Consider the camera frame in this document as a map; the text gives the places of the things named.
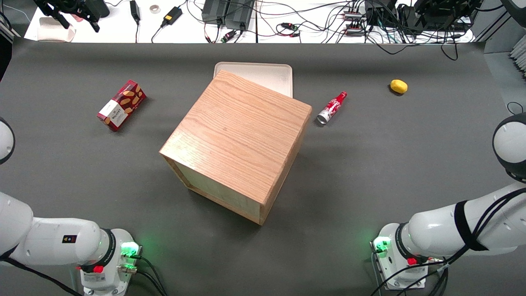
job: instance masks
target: black box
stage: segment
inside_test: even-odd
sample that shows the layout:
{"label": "black box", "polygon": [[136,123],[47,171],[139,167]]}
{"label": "black box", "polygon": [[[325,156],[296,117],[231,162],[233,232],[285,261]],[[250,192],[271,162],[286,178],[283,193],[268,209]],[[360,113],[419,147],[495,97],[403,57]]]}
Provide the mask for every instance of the black box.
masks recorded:
{"label": "black box", "polygon": [[230,0],[225,25],[232,30],[247,30],[252,16],[254,0]]}
{"label": "black box", "polygon": [[204,22],[222,25],[225,23],[227,8],[227,0],[205,0],[205,6],[203,6],[201,18]]}

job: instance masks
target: tape roll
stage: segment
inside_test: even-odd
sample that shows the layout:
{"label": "tape roll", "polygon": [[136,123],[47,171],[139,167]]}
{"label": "tape roll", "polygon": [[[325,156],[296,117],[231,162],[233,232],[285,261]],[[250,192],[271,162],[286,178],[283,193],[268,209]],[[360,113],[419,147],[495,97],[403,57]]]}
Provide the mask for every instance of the tape roll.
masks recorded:
{"label": "tape roll", "polygon": [[161,8],[159,7],[159,5],[152,5],[150,6],[150,12],[153,14],[158,14],[159,12],[161,12]]}

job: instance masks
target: red snack box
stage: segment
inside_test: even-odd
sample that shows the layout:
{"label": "red snack box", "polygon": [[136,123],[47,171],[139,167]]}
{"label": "red snack box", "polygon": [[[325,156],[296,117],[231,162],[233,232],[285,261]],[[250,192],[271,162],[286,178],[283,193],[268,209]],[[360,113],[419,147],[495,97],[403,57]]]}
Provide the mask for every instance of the red snack box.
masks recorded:
{"label": "red snack box", "polygon": [[128,80],[123,88],[99,111],[97,117],[110,130],[116,132],[145,98],[146,95],[139,84]]}

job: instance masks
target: wooden box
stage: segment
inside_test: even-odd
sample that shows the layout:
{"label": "wooden box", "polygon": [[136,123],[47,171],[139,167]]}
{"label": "wooden box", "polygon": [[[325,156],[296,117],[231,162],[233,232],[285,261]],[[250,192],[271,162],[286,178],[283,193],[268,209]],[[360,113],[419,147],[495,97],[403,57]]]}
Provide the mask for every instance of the wooden box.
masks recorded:
{"label": "wooden box", "polygon": [[311,111],[221,71],[159,152],[189,189],[263,225]]}

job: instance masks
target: red aluminum bottle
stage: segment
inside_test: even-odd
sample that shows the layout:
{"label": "red aluminum bottle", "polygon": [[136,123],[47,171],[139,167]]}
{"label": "red aluminum bottle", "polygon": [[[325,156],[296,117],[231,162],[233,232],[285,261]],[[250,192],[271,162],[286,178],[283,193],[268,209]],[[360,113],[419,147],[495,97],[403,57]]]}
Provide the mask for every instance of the red aluminum bottle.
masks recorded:
{"label": "red aluminum bottle", "polygon": [[321,124],[327,124],[334,114],[338,112],[346,97],[347,92],[341,92],[339,96],[330,100],[329,104],[316,116],[316,119],[318,119]]}

